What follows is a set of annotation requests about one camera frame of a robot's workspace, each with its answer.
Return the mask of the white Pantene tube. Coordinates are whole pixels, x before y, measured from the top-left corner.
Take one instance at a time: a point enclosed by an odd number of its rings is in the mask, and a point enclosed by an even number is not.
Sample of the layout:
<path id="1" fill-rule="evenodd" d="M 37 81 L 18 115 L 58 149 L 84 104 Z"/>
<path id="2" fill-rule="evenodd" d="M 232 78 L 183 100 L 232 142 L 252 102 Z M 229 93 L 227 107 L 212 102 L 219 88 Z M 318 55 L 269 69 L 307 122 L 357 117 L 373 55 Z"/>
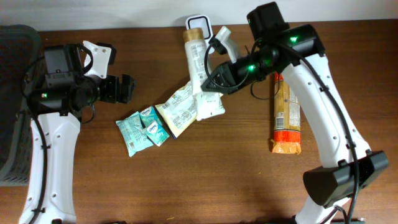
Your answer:
<path id="1" fill-rule="evenodd" d="M 197 121 L 224 114 L 225 109 L 221 101 L 222 94 L 205 92 L 201 89 L 201 85 L 207 79 L 204 59 L 207 47 L 202 29 L 185 30 L 183 39 Z"/>

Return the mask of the orange pasta bag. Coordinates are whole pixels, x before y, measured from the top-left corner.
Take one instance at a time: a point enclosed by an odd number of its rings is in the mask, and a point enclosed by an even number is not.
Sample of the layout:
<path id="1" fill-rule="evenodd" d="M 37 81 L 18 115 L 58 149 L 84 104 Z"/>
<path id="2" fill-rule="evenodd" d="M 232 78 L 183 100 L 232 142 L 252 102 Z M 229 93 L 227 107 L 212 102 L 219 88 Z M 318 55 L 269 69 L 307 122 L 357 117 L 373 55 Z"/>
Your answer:
<path id="1" fill-rule="evenodd" d="M 279 154 L 300 154 L 302 152 L 300 103 L 291 87 L 284 81 L 282 75 L 276 73 L 274 81 L 272 152 Z"/>

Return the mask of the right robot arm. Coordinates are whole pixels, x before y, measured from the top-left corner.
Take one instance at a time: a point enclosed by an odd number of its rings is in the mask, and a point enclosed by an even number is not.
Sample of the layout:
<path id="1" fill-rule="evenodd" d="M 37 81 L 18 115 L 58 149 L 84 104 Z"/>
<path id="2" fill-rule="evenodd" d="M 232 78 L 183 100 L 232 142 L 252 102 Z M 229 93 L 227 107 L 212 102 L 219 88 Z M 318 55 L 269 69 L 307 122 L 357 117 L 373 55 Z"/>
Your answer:
<path id="1" fill-rule="evenodd" d="M 201 85 L 206 92 L 232 94 L 272 73 L 293 90 L 317 142 L 321 166 L 308 170 L 303 182 L 308 198 L 292 221 L 330 223 L 336 213 L 350 223 L 358 193 L 388 167 L 383 151 L 372 151 L 353 124 L 333 82 L 325 48 L 310 24 L 290 27 L 278 5 L 270 2 L 247 15 L 254 44 L 247 56 L 238 52 L 223 27 L 209 46 L 229 60 L 218 65 Z"/>

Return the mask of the teal tissue pack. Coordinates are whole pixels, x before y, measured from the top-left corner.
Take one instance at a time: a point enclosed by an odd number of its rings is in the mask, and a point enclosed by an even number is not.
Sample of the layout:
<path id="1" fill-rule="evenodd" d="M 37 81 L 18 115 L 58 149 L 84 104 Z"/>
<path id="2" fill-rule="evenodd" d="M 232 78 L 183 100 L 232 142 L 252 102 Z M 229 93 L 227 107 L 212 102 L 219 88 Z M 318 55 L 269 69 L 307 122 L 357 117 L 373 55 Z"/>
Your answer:
<path id="1" fill-rule="evenodd" d="M 170 137 L 168 132 L 157 121 L 153 121 L 146 127 L 147 137 L 160 147 Z"/>
<path id="2" fill-rule="evenodd" d="M 153 106 L 150 106 L 139 113 L 140 119 L 145 127 L 148 127 L 154 121 L 156 121 L 159 125 L 162 125 L 161 120 L 159 119 L 156 110 Z"/>

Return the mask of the cream snack bag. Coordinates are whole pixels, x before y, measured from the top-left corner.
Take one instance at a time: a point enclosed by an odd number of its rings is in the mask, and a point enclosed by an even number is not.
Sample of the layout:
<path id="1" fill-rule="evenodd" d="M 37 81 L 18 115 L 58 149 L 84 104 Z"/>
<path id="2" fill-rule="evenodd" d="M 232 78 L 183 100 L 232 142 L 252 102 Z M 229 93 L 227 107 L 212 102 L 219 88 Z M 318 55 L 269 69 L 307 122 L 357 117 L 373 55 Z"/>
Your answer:
<path id="1" fill-rule="evenodd" d="M 197 118 L 192 84 L 179 88 L 165 103 L 155 105 L 174 139 L 177 139 Z"/>

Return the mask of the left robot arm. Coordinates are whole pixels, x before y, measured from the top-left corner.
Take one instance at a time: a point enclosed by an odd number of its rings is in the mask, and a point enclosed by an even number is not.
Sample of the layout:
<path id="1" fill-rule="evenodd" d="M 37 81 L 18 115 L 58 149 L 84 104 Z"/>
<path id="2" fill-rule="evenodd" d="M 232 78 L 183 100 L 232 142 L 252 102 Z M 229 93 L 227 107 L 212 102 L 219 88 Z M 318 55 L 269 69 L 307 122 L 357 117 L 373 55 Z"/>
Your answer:
<path id="1" fill-rule="evenodd" d="M 75 223 L 73 163 L 83 110 L 97 101 L 128 104 L 136 85 L 130 75 L 108 75 L 116 58 L 111 44 L 46 47 L 44 74 L 32 81 L 29 189 L 19 223 Z"/>

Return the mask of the light teal wipes packet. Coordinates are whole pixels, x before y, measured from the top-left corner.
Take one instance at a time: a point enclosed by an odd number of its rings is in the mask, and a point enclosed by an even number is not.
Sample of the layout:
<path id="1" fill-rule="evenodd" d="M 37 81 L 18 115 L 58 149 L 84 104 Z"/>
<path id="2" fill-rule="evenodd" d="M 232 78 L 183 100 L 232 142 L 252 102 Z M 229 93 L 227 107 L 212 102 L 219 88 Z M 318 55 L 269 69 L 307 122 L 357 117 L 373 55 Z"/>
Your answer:
<path id="1" fill-rule="evenodd" d="M 154 145 L 145 133 L 138 111 L 124 120 L 116 121 L 116 125 L 123 136 L 129 157 Z"/>

